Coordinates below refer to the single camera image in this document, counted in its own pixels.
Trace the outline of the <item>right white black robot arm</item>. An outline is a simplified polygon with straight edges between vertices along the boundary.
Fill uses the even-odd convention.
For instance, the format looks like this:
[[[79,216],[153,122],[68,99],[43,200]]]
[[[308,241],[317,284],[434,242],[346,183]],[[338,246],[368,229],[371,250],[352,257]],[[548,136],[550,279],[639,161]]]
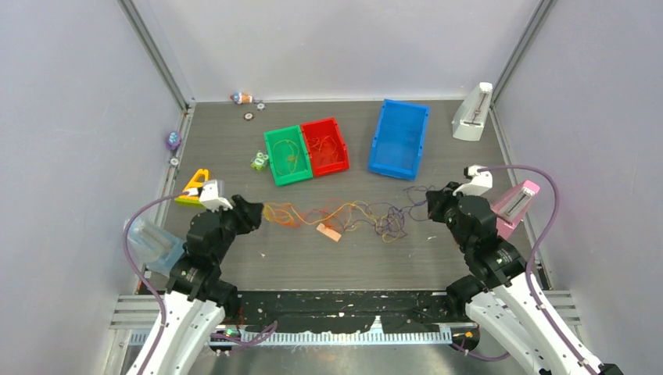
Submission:
[[[572,333],[521,253],[500,236],[486,198],[464,194],[455,182],[425,197],[428,218],[446,225],[471,271],[446,289],[451,317],[477,323],[529,374],[621,373]]]

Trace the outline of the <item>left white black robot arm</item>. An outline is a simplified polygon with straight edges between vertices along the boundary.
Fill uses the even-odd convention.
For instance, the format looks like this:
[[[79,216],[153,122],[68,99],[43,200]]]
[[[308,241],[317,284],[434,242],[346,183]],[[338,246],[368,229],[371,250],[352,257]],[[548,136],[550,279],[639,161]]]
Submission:
[[[189,373],[217,326],[238,317],[238,289],[222,280],[220,265],[237,236],[260,227],[263,210],[263,203],[233,195],[229,209],[207,209],[191,219],[165,292],[146,284],[159,313],[129,374]]]

